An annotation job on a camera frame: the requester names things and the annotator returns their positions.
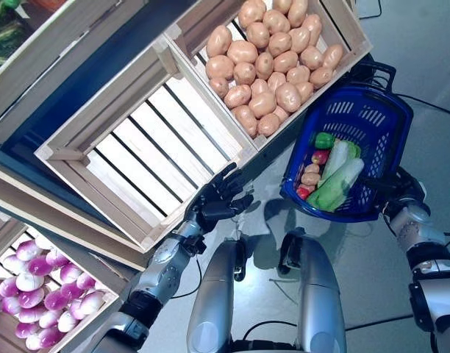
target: plastic basket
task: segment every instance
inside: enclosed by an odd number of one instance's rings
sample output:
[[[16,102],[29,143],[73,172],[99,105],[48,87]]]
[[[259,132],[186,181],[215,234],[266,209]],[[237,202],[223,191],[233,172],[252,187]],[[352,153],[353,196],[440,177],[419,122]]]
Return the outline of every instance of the plastic basket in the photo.
[[[386,87],[351,82],[330,90],[314,103],[304,118],[281,187],[281,195],[292,199],[300,210],[330,221],[361,222],[378,218],[376,190],[364,185],[361,179],[380,179],[396,170],[413,118],[411,107],[392,94],[395,68],[381,63],[359,65],[388,74]],[[347,200],[333,213],[314,208],[296,193],[303,169],[311,163],[318,132],[356,143],[365,163]]]

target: pile of potatoes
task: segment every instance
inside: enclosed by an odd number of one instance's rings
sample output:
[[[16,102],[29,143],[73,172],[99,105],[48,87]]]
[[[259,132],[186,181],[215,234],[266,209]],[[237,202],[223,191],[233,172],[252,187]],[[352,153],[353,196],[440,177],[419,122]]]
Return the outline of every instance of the pile of potatoes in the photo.
[[[340,44],[316,48],[321,19],[307,7],[308,0],[273,0],[272,10],[262,0],[245,1],[238,21],[247,40],[233,41],[218,26],[207,41],[210,87],[252,138],[275,133],[331,80],[343,56]]]

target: basket handle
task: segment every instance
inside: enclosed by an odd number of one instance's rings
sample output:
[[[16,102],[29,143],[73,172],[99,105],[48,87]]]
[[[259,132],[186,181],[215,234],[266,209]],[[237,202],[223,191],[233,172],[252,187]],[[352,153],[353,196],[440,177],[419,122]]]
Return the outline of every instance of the basket handle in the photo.
[[[361,61],[359,61],[359,63],[357,65],[365,66],[367,68],[372,68],[372,69],[382,71],[382,72],[385,72],[386,74],[388,74],[387,85],[385,86],[385,90],[390,93],[393,92],[392,85],[393,85],[393,80],[395,79],[396,68],[394,68],[393,66],[384,64],[384,63],[378,63],[377,61],[373,61],[373,60],[361,60]]]

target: floor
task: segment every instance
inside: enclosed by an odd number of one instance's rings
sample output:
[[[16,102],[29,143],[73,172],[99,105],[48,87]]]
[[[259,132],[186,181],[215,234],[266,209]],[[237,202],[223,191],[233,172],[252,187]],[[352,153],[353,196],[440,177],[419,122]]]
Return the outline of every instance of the floor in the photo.
[[[382,16],[364,20],[362,27],[374,44],[376,60],[397,68],[394,90],[450,109],[450,0],[382,0]],[[376,0],[358,0],[360,16],[377,13]],[[450,116],[409,101],[415,111],[402,165],[426,186],[426,203],[439,229],[450,232]],[[242,338],[252,325],[265,320],[296,322],[299,285],[279,279],[276,264],[285,232],[304,227],[324,246],[338,279],[346,327],[411,313],[410,270],[406,258],[381,219],[361,224],[336,224],[295,211],[279,196],[279,183],[293,144],[253,181],[252,211],[222,221],[207,236],[199,258],[207,267],[217,245],[236,238],[236,229],[250,237],[254,254],[243,282],[235,284],[232,337]],[[198,271],[191,261],[178,293],[194,289]],[[195,296],[171,300],[152,327],[141,352],[186,352],[185,337]],[[296,330],[269,324],[251,339],[292,343]],[[412,319],[350,331],[351,353],[428,353],[429,337]]]

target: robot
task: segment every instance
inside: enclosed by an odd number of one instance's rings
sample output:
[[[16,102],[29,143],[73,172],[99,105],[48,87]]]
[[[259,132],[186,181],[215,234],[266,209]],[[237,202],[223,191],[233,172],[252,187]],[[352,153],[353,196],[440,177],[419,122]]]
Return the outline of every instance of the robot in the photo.
[[[93,336],[85,353],[133,353],[141,348],[162,307],[176,293],[190,258],[205,250],[204,235],[218,220],[243,212],[253,201],[243,191],[234,163],[205,185],[190,203],[183,222],[154,253],[148,268],[121,309]],[[423,203],[422,184],[403,169],[391,180],[363,180],[389,196],[381,212],[407,255],[412,271],[410,302],[416,324],[431,332],[439,353],[450,353],[450,253],[445,235],[432,227]],[[264,340],[233,341],[230,330],[233,284],[246,275],[246,244],[225,240],[207,266],[187,331],[190,353],[345,353],[346,337],[338,281],[318,241],[303,228],[289,232],[282,243],[278,271],[300,271],[299,321],[294,345]]]

